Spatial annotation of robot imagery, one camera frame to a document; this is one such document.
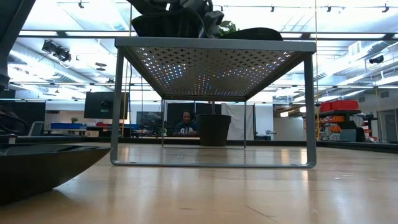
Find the ceiling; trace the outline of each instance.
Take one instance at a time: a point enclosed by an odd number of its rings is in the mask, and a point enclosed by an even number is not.
[[[116,53],[114,39],[107,37],[109,32],[127,31],[129,29],[130,18],[140,16],[132,8],[130,14],[130,4],[123,0],[95,0],[82,1],[81,8],[78,3],[80,0],[36,0],[26,23],[22,30],[39,30],[40,32],[29,37],[19,37],[13,48],[13,57],[25,62],[12,62],[11,69],[24,73],[23,76],[10,75],[11,82],[44,82],[43,85],[26,83],[25,85],[13,84],[11,89],[38,91],[40,98],[84,98],[86,91],[112,91],[112,79],[115,77]],[[396,33],[398,32],[398,0],[394,1],[317,1],[315,16],[314,0],[288,0],[288,1],[265,1],[265,0],[213,0],[215,10],[221,10],[225,14],[224,20],[233,21],[237,28],[247,29],[251,27],[268,27],[280,32],[349,32],[349,33]],[[108,31],[108,33],[97,32],[95,38],[59,38],[51,35],[50,32],[43,30],[63,30],[82,31],[80,35],[91,35],[89,31]],[[358,42],[354,37],[349,40],[319,40],[317,42],[317,54],[314,55],[314,66],[318,73],[314,74],[315,84],[321,87],[319,98],[323,96],[347,95],[358,91],[354,88],[335,88],[335,85],[374,85],[375,79],[393,77],[395,67],[389,68],[387,76],[380,73],[366,75],[353,82],[346,82],[350,78],[355,78],[367,74],[372,70],[378,69],[390,63],[396,62],[397,45],[395,41],[388,42],[380,52],[365,51],[380,41],[361,41]],[[52,40],[55,44],[63,48],[70,49],[72,55],[71,62],[59,63],[55,57],[47,55],[42,51],[45,40]],[[367,63],[368,57],[384,54],[385,60],[382,64]],[[106,64],[105,71],[99,71],[96,63]],[[140,83],[141,76],[134,69],[130,71],[125,62],[123,82]],[[71,83],[70,85],[51,85],[55,82]],[[76,83],[104,83],[103,86],[77,85]],[[303,95],[303,88],[292,87],[292,85],[303,85],[303,65],[300,64],[288,74],[277,80],[275,85],[286,85],[266,88],[261,94],[263,97],[256,96],[259,100],[265,96],[273,96],[274,101],[283,102],[303,102],[296,100]],[[55,91],[70,91],[68,95],[57,94]],[[147,100],[158,100],[154,92],[144,92],[150,95]]]

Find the metal table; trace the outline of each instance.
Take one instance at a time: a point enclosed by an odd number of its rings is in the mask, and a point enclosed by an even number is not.
[[[316,164],[313,99],[313,42],[269,40],[188,39],[117,37],[118,48],[113,104],[113,126],[119,124],[123,62],[126,58],[148,84],[165,100],[244,102],[246,147],[246,102],[282,75],[304,62],[307,107],[307,163],[252,165],[144,164],[118,160],[119,133],[112,131],[111,162],[122,166],[191,167],[290,167],[311,168]]]

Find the wooden floor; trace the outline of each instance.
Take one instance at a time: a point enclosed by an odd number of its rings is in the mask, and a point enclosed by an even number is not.
[[[163,163],[306,161],[305,150],[294,147],[249,147],[246,155],[161,152],[121,144],[119,156]],[[0,207],[0,223],[379,224],[398,223],[397,211],[398,155],[318,148],[314,169],[116,167],[106,156],[51,192]]]

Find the computer monitor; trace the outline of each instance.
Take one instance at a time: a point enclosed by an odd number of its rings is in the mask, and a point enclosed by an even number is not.
[[[113,118],[113,92],[96,92],[86,94],[85,118],[112,119]],[[120,119],[127,119],[128,103],[124,106],[124,99],[130,102],[129,94],[122,93],[120,104]]]

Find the person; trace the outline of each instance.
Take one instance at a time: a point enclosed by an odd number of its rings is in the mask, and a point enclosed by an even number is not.
[[[174,136],[197,136],[198,124],[192,120],[192,113],[184,111],[182,122],[177,125]]]

